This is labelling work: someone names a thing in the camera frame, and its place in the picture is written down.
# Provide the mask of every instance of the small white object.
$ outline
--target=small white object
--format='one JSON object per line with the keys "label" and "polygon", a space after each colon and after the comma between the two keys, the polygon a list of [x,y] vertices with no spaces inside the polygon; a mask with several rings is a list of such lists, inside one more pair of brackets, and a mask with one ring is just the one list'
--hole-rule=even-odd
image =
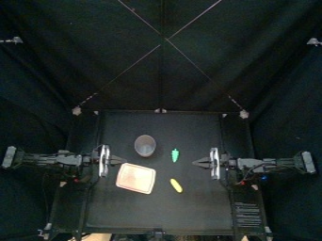
{"label": "small white object", "polygon": [[249,112],[245,111],[245,109],[241,111],[240,116],[242,117],[242,119],[248,119],[249,118]]}
{"label": "small white object", "polygon": [[67,182],[61,182],[59,186],[63,187],[67,184]]}
{"label": "small white object", "polygon": [[256,191],[258,191],[258,185],[252,185]]}
{"label": "small white object", "polygon": [[82,114],[82,108],[78,106],[73,109],[74,115],[79,116]]}

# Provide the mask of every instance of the rectangular tray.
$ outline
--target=rectangular tray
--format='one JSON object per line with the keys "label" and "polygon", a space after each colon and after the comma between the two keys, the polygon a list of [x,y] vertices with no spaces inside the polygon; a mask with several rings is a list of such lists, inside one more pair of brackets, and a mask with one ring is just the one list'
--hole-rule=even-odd
{"label": "rectangular tray", "polygon": [[157,171],[154,169],[125,163],[118,172],[117,186],[140,193],[150,194],[156,178]]}

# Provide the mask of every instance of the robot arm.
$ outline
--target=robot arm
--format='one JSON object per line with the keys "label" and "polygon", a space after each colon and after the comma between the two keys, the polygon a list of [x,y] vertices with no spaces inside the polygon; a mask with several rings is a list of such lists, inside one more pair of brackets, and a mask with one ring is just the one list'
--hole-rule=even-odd
{"label": "robot arm", "polygon": [[34,165],[49,169],[61,169],[71,177],[79,178],[85,168],[98,165],[98,177],[107,177],[109,168],[125,163],[126,160],[110,154],[110,146],[101,145],[91,154],[75,154],[70,151],[58,151],[55,154],[26,153],[15,147],[9,147],[3,169],[17,169],[22,165]]}
{"label": "robot arm", "polygon": [[317,172],[312,159],[312,153],[309,152],[301,152],[293,158],[266,158],[264,160],[254,158],[236,159],[228,154],[222,154],[221,159],[218,148],[212,148],[210,157],[205,157],[204,159],[194,161],[193,165],[204,169],[212,169],[212,179],[214,180],[222,179],[221,168],[225,168],[226,171],[246,171],[244,179],[246,179],[252,173],[270,173],[281,170],[297,170],[303,174],[315,174]]}

